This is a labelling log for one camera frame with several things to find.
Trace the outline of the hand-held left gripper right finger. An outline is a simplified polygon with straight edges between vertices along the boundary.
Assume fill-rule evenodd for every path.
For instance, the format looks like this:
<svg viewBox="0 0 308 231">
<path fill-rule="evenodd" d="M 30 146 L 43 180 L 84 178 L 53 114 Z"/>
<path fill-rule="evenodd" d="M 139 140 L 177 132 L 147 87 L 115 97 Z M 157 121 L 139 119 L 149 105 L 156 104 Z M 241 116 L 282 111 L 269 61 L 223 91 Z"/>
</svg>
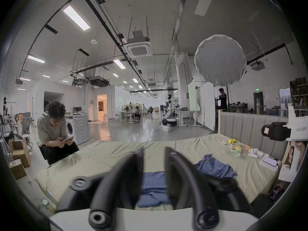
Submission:
<svg viewBox="0 0 308 231">
<path fill-rule="evenodd" d="M 167 195 L 174 210 L 192 208 L 192 228 L 213 230 L 222 220 L 219 210 L 247 213 L 253 209 L 233 178 L 199 172 L 181 153 L 165 147 Z"/>
</svg>

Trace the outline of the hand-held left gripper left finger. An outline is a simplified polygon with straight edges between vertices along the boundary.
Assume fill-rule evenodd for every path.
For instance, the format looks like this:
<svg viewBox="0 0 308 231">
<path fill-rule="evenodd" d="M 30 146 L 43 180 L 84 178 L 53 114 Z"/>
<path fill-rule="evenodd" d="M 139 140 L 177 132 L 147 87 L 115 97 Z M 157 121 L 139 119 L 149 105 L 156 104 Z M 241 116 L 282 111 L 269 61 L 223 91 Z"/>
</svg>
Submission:
<svg viewBox="0 0 308 231">
<path fill-rule="evenodd" d="M 112 231 L 117 209 L 134 210 L 143 183 L 144 149 L 125 155 L 106 173 L 73 180 L 56 207 L 61 230 Z"/>
</svg>

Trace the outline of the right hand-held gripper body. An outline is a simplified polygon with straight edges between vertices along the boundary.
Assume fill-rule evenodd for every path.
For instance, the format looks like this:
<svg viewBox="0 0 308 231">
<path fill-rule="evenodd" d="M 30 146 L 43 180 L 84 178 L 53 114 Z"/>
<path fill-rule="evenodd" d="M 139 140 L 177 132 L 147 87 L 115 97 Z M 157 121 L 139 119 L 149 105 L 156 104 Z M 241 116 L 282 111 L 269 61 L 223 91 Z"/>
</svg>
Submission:
<svg viewBox="0 0 308 231">
<path fill-rule="evenodd" d="M 288 122 L 264 125 L 261 134 L 274 141 L 307 141 L 308 117 L 296 117 L 293 106 L 288 107 Z"/>
</svg>

